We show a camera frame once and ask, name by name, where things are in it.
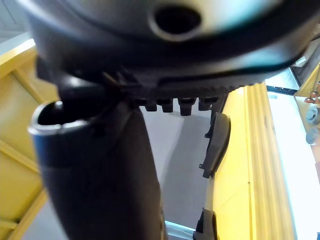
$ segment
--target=black bracket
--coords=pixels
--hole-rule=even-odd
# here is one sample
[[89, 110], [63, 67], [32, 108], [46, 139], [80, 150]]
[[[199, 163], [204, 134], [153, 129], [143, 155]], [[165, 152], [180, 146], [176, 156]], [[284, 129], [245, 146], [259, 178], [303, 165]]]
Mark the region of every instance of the black bracket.
[[206, 150], [205, 159], [199, 165], [203, 169], [203, 177], [209, 178], [213, 175], [224, 157], [230, 139], [231, 122], [227, 115], [220, 112], [213, 112], [211, 125], [206, 138], [210, 138]]
[[193, 232], [193, 240], [218, 240], [215, 212], [202, 209], [201, 217]]

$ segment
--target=yellow molding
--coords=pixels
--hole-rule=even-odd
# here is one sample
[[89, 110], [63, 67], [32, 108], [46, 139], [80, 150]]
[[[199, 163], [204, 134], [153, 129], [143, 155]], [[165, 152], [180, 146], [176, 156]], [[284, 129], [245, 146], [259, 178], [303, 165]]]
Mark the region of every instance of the yellow molding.
[[18, 224], [15, 221], [0, 218], [0, 228], [15, 229], [17, 225]]
[[244, 89], [252, 219], [258, 240], [296, 239], [265, 84]]
[[20, 240], [22, 238], [22, 236], [24, 235], [30, 224], [33, 222], [39, 210], [43, 207], [46, 201], [47, 194], [45, 190], [42, 190], [32, 203], [31, 207], [27, 210], [22, 220], [10, 234], [8, 240]]
[[33, 39], [29, 39], [14, 49], [0, 55], [0, 79], [9, 74], [23, 63], [36, 56], [36, 47]]
[[20, 68], [16, 68], [12, 71], [12, 74], [14, 77], [19, 81], [19, 83], [26, 89], [26, 91], [39, 103], [42, 104], [44, 100], [40, 97], [40, 95], [37, 92], [37, 89], [35, 89], [31, 85], [31, 81], [29, 77], [24, 73], [23, 70]]
[[35, 161], [32, 161], [31, 159], [29, 159], [28, 157], [26, 157], [25, 155], [23, 155], [22, 153], [20, 153], [19, 151], [17, 151], [12, 146], [10, 146], [9, 144], [7, 144], [2, 140], [0, 140], [0, 152], [3, 152], [10, 158], [23, 164], [24, 166], [33, 170], [34, 172], [36, 173], [40, 172], [38, 169], [37, 163]]

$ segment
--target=white surface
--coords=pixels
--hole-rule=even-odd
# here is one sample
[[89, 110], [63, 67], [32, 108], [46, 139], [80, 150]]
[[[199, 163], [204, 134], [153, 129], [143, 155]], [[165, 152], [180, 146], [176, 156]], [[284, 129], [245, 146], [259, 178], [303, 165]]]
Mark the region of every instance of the white surface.
[[267, 78], [265, 84], [268, 86], [286, 88], [286, 89], [295, 89], [298, 90], [299, 86], [295, 80], [293, 73], [290, 68], [286, 68], [279, 74]]
[[320, 185], [298, 107], [293, 96], [268, 95], [297, 239], [316, 240], [320, 232]]

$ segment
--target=yellow panel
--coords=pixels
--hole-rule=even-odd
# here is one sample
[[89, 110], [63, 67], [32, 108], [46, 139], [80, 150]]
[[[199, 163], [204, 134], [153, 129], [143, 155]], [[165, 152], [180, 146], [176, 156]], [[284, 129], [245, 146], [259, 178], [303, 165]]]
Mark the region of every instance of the yellow panel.
[[231, 92], [223, 113], [231, 120], [228, 149], [215, 174], [213, 210], [221, 240], [251, 239], [244, 88]]
[[230, 117], [231, 133], [229, 148], [215, 174], [213, 195], [215, 208], [237, 193], [240, 187], [248, 185], [248, 156], [247, 147], [244, 144], [246, 142], [244, 109], [245, 100], [242, 87], [229, 94], [223, 110], [223, 113]]
[[10, 232], [12, 232], [11, 229], [0, 227], [0, 239], [6, 239]]
[[57, 101], [59, 99], [57, 88], [52, 83], [36, 78], [35, 60], [31, 60], [23, 64], [20, 69], [25, 73], [28, 83], [34, 87], [40, 97], [47, 101]]
[[0, 55], [0, 79], [9, 74], [21, 64], [36, 56], [35, 41], [29, 39], [14, 49]]
[[16, 79], [0, 79], [0, 139], [34, 160], [35, 153], [27, 127], [38, 103]]
[[245, 87], [252, 231], [258, 240], [296, 238], [265, 84]]
[[0, 217], [22, 218], [41, 191], [40, 175], [0, 152]]
[[215, 209], [217, 232], [221, 240], [250, 240], [250, 206], [248, 184]]

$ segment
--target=yellow wooden frame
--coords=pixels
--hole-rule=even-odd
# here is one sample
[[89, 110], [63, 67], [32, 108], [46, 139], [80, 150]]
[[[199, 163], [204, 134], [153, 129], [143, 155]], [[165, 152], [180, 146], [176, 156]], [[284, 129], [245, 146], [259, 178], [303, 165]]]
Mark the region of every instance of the yellow wooden frame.
[[[43, 103], [45, 99], [39, 96], [37, 90], [30, 84], [30, 81], [26, 74], [20, 69], [20, 67], [30, 61], [35, 60], [36, 56], [35, 42], [33, 39], [27, 40], [11, 51], [0, 56], [0, 81], [8, 74], [15, 76], [15, 79], [20, 82], [24, 89], [36, 100], [37, 103]], [[39, 174], [40, 171], [36, 162], [29, 159], [27, 156], [19, 152], [13, 146], [0, 139], [0, 152], [9, 156], [10, 159], [17, 161], [27, 169], [34, 173]], [[42, 189], [40, 193], [29, 203], [29, 208], [25, 210], [25, 213], [20, 221], [12, 219], [0, 218], [0, 228], [11, 230], [9, 236], [6, 238], [10, 240], [21, 239], [29, 225], [33, 222], [38, 211], [42, 208], [47, 200], [47, 195]]]
[[206, 204], [216, 212], [219, 238], [296, 239], [266, 85], [231, 92], [223, 113], [230, 142]]

